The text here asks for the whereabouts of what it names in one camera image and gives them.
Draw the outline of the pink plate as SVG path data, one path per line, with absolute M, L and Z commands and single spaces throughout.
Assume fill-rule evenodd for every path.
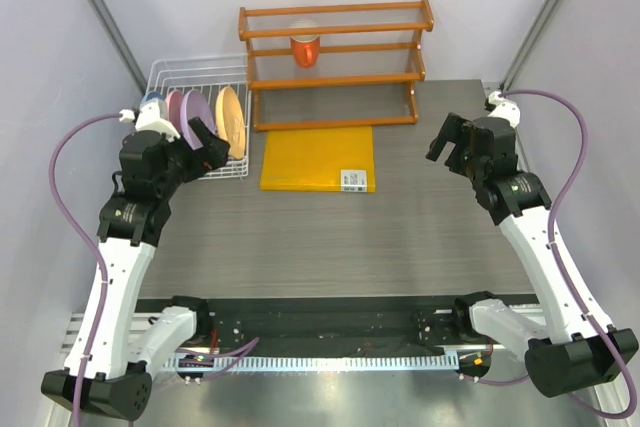
M 172 90 L 166 96 L 168 119 L 178 132 L 182 131 L 180 112 L 183 98 L 184 94 L 180 90 Z

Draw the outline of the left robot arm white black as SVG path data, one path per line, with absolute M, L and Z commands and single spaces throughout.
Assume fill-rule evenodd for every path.
M 188 121 L 194 149 L 167 123 L 126 136 L 114 189 L 99 213 L 94 238 L 68 221 L 91 249 L 96 274 L 78 336 L 60 370 L 45 373 L 41 392 L 71 413 L 130 423 L 140 418 L 159 368 L 184 344 L 205 344 L 213 321 L 205 300 L 175 296 L 135 342 L 129 331 L 142 280 L 169 220 L 178 188 L 226 165 L 230 145 L 198 117 Z

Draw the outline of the blue plate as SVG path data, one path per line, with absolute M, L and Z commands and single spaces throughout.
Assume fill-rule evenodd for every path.
M 158 92 L 158 91 L 150 91 L 148 93 L 145 94 L 145 96 L 142 98 L 141 102 L 140 102 L 140 107 L 143 107 L 144 105 L 146 105 L 148 102 L 153 101 L 153 100 L 164 100 L 165 97 L 162 93 Z

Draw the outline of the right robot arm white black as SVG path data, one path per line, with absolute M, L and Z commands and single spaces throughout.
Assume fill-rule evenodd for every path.
M 546 397 L 615 380 L 638 351 L 629 328 L 616 328 L 598 306 L 570 260 L 554 254 L 566 247 L 550 219 L 552 202 L 541 180 L 518 167 L 516 132 L 501 117 L 467 120 L 449 114 L 429 146 L 435 161 L 445 145 L 445 165 L 470 180 L 477 203 L 516 252 L 534 288 L 545 321 L 515 312 L 489 292 L 456 299 L 451 327 L 472 342 L 487 336 L 523 361 Z

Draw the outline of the orange tan plate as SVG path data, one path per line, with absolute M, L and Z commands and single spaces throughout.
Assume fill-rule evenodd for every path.
M 246 130 L 240 100 L 231 86 L 220 90 L 215 105 L 218 136 L 229 143 L 229 155 L 235 160 L 245 157 Z

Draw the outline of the purple plate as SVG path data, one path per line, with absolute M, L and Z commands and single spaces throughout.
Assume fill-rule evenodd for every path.
M 192 89 L 183 97 L 180 107 L 180 125 L 182 136 L 196 150 L 202 147 L 202 143 L 189 126 L 189 120 L 194 117 L 201 119 L 212 133 L 216 132 L 214 115 L 207 97 L 202 92 Z

